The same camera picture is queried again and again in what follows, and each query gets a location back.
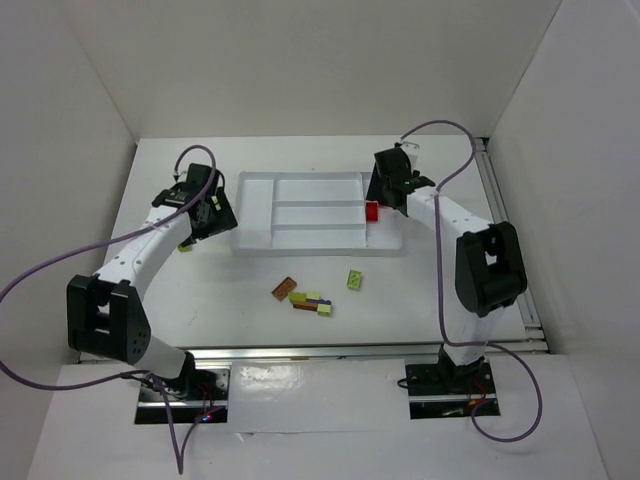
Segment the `red lego brick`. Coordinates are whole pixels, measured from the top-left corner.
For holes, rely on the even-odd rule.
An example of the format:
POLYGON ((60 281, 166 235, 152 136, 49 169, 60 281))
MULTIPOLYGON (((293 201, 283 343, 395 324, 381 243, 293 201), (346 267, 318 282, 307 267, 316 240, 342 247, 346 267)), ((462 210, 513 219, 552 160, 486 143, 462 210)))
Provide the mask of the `red lego brick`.
POLYGON ((365 202, 365 220, 367 223, 377 223, 380 218, 380 205, 377 201, 365 202))

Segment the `brown lego plate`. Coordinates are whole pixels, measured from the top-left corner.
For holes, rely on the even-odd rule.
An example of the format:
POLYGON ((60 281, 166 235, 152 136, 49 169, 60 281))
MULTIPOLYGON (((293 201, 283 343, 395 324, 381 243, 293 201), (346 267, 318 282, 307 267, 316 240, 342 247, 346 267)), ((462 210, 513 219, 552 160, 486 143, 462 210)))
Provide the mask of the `brown lego plate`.
POLYGON ((294 309, 306 310, 306 311, 316 311, 318 309, 319 304, 314 302, 299 302, 295 301, 292 303, 292 307, 294 309))
POLYGON ((291 277, 285 277, 271 292, 278 301, 283 301, 297 286, 297 282, 291 277))

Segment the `curved green lego brick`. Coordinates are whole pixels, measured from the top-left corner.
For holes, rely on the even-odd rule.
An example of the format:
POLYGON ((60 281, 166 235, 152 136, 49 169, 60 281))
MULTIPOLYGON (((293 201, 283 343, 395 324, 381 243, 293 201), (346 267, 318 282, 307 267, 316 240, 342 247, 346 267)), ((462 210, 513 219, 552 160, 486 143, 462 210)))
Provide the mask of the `curved green lego brick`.
POLYGON ((307 294, 304 292, 292 291, 288 293, 288 300, 290 301, 291 304, 304 303, 307 301, 307 294))

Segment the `purple lego plate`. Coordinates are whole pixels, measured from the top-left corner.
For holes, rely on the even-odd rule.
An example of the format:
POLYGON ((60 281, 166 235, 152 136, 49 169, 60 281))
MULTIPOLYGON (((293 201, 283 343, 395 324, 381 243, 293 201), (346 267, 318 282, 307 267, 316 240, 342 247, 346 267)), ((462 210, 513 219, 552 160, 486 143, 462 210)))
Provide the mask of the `purple lego plate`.
POLYGON ((322 304, 322 305, 332 305, 331 300, 326 300, 326 299, 312 299, 312 298, 307 298, 306 299, 307 303, 312 303, 312 304, 322 304))

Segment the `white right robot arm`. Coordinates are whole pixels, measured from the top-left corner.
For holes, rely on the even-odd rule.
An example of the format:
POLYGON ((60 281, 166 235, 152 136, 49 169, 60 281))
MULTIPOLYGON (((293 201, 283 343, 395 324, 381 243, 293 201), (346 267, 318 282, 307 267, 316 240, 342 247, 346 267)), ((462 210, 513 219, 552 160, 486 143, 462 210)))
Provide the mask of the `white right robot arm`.
POLYGON ((478 217, 439 193, 414 169, 416 153, 410 143, 375 153, 366 198, 435 234, 443 344, 436 364, 407 383, 459 394, 478 380, 496 324, 526 290, 527 278, 515 227, 478 217))

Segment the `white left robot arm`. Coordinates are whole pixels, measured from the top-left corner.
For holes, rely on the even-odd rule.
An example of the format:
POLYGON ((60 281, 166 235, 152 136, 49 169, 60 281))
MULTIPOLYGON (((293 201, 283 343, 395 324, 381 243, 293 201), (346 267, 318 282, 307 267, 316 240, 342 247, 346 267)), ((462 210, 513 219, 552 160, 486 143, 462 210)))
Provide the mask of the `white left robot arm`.
POLYGON ((71 279, 66 307, 72 349, 146 370, 179 397, 213 381, 197 370, 191 353, 152 334, 143 299, 172 253, 237 227, 224 186, 223 173, 190 165, 184 181, 154 199, 142 235, 93 275, 71 279))

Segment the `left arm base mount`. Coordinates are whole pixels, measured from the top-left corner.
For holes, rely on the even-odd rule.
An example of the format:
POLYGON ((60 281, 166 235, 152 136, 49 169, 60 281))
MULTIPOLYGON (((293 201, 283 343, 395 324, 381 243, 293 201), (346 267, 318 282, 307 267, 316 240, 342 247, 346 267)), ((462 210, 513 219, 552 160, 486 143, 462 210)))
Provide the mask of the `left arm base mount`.
MULTIPOLYGON (((180 393, 165 388, 175 424, 191 424, 203 415, 202 424, 223 424, 228 421, 228 398, 231 367, 219 365, 201 370, 195 383, 180 393)), ((168 416, 164 397, 151 379, 144 379, 139 389, 136 425, 166 425, 168 416)))

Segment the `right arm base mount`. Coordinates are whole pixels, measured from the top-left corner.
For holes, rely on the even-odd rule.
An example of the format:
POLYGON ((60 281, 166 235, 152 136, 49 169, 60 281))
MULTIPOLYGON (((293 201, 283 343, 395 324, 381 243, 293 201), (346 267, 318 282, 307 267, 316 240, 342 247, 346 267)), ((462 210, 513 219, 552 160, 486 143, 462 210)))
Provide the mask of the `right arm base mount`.
POLYGON ((412 420, 470 417, 474 409, 477 417, 501 415, 488 362, 470 377, 451 385, 439 379, 435 364, 408 364, 405 377, 397 381, 397 386, 408 394, 412 420))

